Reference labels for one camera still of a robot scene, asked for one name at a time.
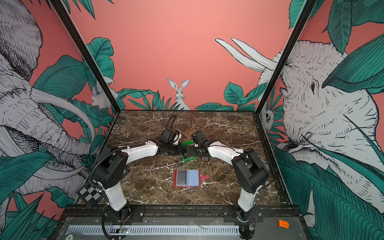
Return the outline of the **green plastic tray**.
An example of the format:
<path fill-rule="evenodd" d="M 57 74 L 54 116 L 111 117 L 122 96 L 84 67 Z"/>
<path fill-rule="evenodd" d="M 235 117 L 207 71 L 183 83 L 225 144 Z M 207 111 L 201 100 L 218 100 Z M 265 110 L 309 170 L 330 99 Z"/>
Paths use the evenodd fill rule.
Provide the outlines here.
<path fill-rule="evenodd" d="M 182 143 L 182 160 L 183 162 L 195 160 L 195 144 L 194 141 L 186 141 Z"/>

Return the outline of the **black VIP credit card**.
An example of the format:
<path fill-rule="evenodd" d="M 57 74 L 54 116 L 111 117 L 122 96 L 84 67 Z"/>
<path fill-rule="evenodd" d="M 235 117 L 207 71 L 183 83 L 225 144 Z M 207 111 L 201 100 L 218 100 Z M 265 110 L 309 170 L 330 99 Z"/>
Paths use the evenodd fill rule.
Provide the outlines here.
<path fill-rule="evenodd" d="M 175 178 L 176 186 L 186 186 L 187 185 L 187 170 L 177 170 Z"/>

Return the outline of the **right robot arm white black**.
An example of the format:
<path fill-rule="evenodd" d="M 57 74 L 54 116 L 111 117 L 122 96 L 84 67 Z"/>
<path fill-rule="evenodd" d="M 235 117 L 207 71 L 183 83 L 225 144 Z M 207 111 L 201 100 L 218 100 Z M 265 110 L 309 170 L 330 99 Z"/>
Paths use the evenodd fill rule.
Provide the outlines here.
<path fill-rule="evenodd" d="M 192 135 L 192 141 L 181 143 L 184 158 L 216 158 L 230 164 L 241 186 L 236 205 L 237 218 L 245 222 L 259 214 L 256 197 L 270 176 L 260 156 L 252 148 L 236 149 L 219 141 L 209 141 L 198 131 Z"/>

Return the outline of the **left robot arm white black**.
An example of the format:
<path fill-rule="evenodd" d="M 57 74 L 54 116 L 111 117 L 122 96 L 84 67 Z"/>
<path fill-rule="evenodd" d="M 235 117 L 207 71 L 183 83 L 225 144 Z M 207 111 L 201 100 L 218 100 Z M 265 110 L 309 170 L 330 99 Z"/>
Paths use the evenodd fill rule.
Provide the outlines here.
<path fill-rule="evenodd" d="M 126 165 L 160 154 L 181 155 L 181 136 L 178 131 L 164 129 L 161 135 L 143 143 L 123 147 L 108 146 L 91 168 L 88 182 L 95 189 L 104 192 L 109 207 L 118 212 L 128 206 L 121 187 Z"/>

